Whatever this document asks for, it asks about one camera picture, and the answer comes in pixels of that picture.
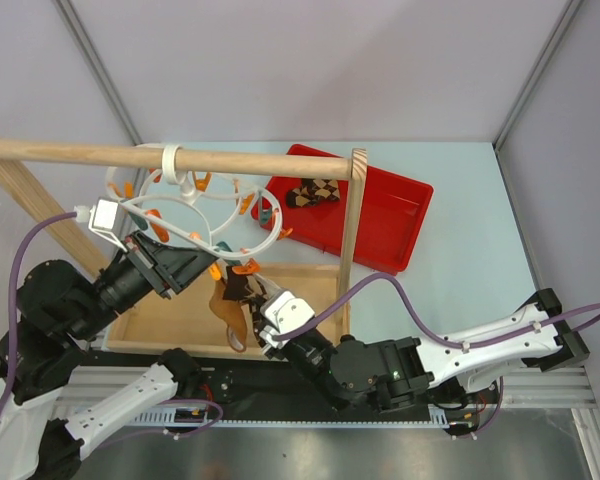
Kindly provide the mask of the white round clip hanger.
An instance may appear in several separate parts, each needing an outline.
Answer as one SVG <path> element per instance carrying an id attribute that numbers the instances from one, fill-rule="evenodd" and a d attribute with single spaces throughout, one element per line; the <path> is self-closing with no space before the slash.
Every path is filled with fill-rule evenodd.
<path id="1" fill-rule="evenodd" d="M 107 169 L 105 191 L 108 200 L 128 214 L 137 229 L 151 230 L 153 238 L 166 246 L 187 246 L 212 254 L 210 270 L 220 275 L 220 262 L 237 274 L 260 270 L 256 258 L 275 242 L 291 235 L 284 225 L 280 201 L 265 187 L 236 174 L 176 167 L 179 144 L 159 144 L 161 165 L 153 169 L 139 188 L 130 183 L 119 187 L 115 167 Z M 259 243 L 226 242 L 239 219 L 251 207 L 257 208 L 258 221 L 271 225 L 270 233 Z"/>

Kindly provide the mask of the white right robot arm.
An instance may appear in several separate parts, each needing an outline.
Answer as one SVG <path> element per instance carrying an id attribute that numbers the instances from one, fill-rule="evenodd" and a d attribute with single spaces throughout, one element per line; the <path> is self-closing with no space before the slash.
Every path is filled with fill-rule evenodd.
<path id="1" fill-rule="evenodd" d="M 403 410 L 425 398 L 466 400 L 517 368 L 552 371 L 586 360 L 581 334 L 558 319 L 550 289 L 536 292 L 508 317 L 455 332 L 365 343 L 346 334 L 333 344 L 310 326 L 309 304 L 283 290 L 250 313 L 269 358 L 287 361 L 334 409 L 364 405 L 375 414 Z"/>

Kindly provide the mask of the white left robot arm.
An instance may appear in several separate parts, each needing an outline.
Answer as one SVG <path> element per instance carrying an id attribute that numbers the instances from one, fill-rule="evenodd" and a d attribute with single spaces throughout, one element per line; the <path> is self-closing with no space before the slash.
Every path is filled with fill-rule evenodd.
<path id="1" fill-rule="evenodd" d="M 196 396 L 200 366 L 180 348 L 137 380 L 68 419 L 56 400 L 90 341 L 151 293 L 171 299 L 214 262 L 198 248 L 162 245 L 136 232 L 95 281 L 64 260 L 36 266 L 11 298 L 16 319 L 0 341 L 0 479 L 69 479 L 138 414 Z"/>

